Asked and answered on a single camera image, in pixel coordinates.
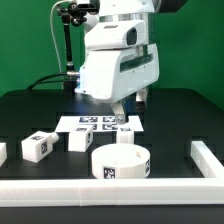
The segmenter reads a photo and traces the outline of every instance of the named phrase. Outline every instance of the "white cube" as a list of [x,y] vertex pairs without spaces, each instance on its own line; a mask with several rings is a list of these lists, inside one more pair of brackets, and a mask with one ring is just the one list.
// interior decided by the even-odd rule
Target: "white cube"
[[69,133],[68,151],[85,152],[93,141],[93,126],[79,125]]
[[56,133],[38,131],[22,141],[23,159],[37,163],[53,150],[53,143],[58,140]]
[[7,159],[7,153],[6,153],[6,144],[0,143],[0,167]]
[[134,144],[134,128],[129,125],[119,125],[117,129],[117,143]]

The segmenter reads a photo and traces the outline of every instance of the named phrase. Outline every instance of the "white paper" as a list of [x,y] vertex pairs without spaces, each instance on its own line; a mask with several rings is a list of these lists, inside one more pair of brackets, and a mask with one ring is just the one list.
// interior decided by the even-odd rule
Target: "white paper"
[[[143,131],[139,116],[129,116],[126,125],[134,127],[134,131]],[[114,116],[62,116],[55,132],[71,132],[78,125],[93,125],[94,132],[117,131]]]

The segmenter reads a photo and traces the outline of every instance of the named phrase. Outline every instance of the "white cylinder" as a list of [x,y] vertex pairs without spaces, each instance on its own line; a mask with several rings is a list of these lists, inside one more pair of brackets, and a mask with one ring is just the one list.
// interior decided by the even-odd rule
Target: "white cylinder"
[[92,153],[92,172],[98,179],[140,179],[150,173],[150,153],[132,144],[110,144]]

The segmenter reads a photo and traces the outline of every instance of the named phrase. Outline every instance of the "black tabletop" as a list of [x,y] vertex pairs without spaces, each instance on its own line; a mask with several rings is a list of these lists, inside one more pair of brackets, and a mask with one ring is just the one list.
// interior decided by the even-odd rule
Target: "black tabletop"
[[[136,112],[133,98],[127,101],[130,115],[139,115],[144,132],[135,133],[135,144],[151,153],[148,178],[202,177],[190,157],[190,144],[202,140],[223,163],[224,112],[200,94],[187,89],[150,91],[147,109]],[[61,116],[113,115],[107,104],[75,98],[60,90],[13,91],[0,98],[0,142],[7,143],[7,161],[1,180],[90,179],[91,153],[115,143],[116,133],[94,133],[85,153],[68,152],[68,133],[51,154],[35,164],[22,159],[21,141],[36,131],[53,132]],[[224,223],[222,205],[98,206],[0,208],[2,223]]]

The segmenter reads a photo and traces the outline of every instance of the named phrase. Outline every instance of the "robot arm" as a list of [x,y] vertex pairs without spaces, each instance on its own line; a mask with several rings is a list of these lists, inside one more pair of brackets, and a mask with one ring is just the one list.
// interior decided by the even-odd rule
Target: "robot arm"
[[[111,104],[117,123],[125,123],[123,100],[159,78],[157,46],[150,41],[150,14],[175,12],[186,1],[72,1],[73,25],[85,22],[86,30],[86,59],[75,91]],[[76,19],[77,10],[81,20]],[[89,12],[87,21],[85,11]]]

